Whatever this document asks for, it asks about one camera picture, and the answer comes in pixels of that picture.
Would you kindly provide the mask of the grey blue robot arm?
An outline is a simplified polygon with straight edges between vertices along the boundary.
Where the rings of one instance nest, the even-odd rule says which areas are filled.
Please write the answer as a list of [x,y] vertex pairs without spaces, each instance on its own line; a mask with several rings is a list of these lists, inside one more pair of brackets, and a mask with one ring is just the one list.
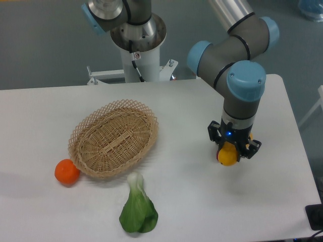
[[[252,59],[273,47],[279,28],[268,17],[257,17],[247,1],[211,1],[228,38],[214,45],[192,46],[187,66],[224,98],[222,119],[208,126],[218,145],[217,160],[225,166],[251,158],[261,147],[251,129],[264,93],[266,73]],[[97,34],[109,33],[122,55],[125,80],[161,79],[159,47],[166,38],[164,21],[151,1],[87,1],[82,11]]]

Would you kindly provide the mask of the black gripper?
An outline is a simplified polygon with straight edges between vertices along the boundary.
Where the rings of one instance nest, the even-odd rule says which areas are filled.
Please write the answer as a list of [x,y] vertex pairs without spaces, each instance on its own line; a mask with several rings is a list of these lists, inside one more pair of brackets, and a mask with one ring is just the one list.
[[222,116],[221,124],[212,121],[208,127],[209,139],[221,149],[225,143],[234,145],[238,151],[238,162],[241,158],[251,159],[260,149],[262,143],[250,138],[253,117],[237,119]]

